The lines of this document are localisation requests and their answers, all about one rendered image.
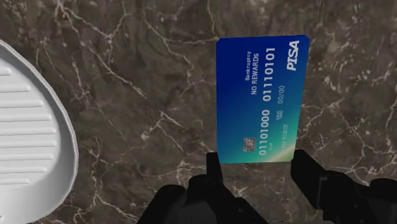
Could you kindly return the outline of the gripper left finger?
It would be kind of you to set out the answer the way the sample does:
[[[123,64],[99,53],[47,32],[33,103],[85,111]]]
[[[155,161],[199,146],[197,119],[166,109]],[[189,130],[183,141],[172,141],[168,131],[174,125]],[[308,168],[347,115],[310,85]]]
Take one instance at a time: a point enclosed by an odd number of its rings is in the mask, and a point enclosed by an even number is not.
[[[236,224],[236,198],[223,183],[217,153],[206,154],[206,173],[193,176],[185,188],[164,185],[137,224]]]

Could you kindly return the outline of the white ridged tray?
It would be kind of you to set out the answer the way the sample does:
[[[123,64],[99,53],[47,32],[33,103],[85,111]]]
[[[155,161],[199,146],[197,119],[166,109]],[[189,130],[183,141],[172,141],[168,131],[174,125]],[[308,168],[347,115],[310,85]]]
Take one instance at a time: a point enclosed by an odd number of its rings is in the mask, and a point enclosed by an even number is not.
[[[56,210],[78,172],[76,134],[40,72],[0,39],[0,224]]]

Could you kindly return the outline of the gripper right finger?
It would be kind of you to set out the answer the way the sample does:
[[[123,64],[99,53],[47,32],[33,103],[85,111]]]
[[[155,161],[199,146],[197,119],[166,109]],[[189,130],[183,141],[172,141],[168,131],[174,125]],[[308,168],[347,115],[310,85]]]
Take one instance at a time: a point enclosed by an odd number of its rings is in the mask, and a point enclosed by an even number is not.
[[[397,181],[376,178],[368,186],[324,169],[306,151],[295,150],[291,178],[323,220],[333,224],[397,224]]]

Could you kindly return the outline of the blue bank card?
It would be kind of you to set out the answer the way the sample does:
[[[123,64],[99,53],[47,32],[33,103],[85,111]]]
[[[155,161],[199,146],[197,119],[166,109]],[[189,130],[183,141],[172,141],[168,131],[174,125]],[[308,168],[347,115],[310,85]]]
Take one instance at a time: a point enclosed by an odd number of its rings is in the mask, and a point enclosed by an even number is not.
[[[292,160],[309,46],[306,35],[221,38],[216,43],[222,164]]]

